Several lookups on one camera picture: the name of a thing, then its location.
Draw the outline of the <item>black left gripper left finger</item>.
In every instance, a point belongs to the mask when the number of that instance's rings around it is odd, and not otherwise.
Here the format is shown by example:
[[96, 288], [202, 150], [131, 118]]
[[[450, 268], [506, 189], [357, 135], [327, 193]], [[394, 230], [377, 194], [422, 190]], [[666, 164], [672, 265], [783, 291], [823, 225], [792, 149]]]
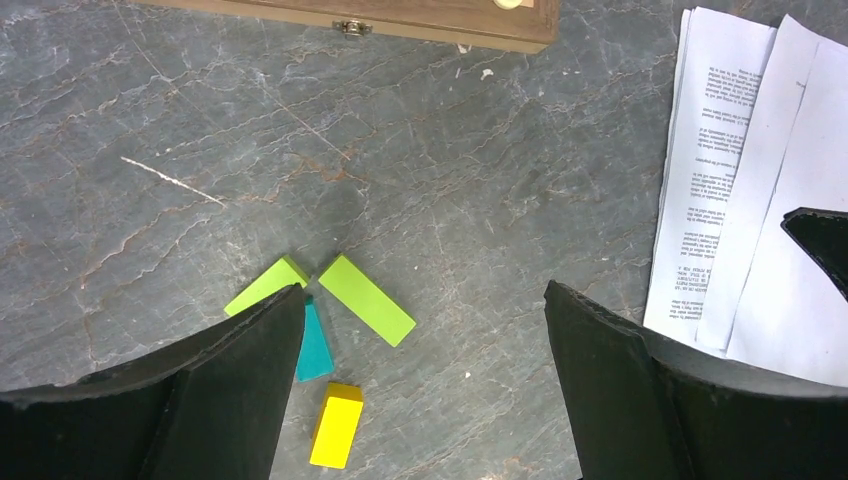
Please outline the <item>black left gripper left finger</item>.
[[293, 384], [305, 293], [64, 385], [1, 395], [5, 479], [266, 479]]

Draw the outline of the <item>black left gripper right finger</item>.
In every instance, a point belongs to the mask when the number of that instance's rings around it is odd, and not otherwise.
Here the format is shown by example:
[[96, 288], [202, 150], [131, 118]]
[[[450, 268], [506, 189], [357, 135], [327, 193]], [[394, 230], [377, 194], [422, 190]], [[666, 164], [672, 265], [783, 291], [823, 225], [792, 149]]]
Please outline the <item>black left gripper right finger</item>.
[[550, 282], [545, 317], [586, 479], [843, 479], [847, 391], [721, 359]]

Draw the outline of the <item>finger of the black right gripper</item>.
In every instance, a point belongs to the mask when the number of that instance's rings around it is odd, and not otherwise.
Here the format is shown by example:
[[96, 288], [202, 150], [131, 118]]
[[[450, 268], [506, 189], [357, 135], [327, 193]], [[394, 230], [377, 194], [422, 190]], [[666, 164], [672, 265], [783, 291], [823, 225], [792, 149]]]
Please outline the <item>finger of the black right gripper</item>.
[[847, 298], [847, 213], [801, 207], [784, 215], [781, 228]]

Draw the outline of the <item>white printed paper stack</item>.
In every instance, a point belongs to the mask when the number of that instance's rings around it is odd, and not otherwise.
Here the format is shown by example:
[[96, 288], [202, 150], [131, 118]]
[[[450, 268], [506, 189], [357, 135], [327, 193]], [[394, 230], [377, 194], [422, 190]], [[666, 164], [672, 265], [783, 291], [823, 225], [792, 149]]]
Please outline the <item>white printed paper stack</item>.
[[781, 228], [847, 213], [847, 49], [687, 9], [644, 323], [729, 360], [847, 383], [847, 298]]

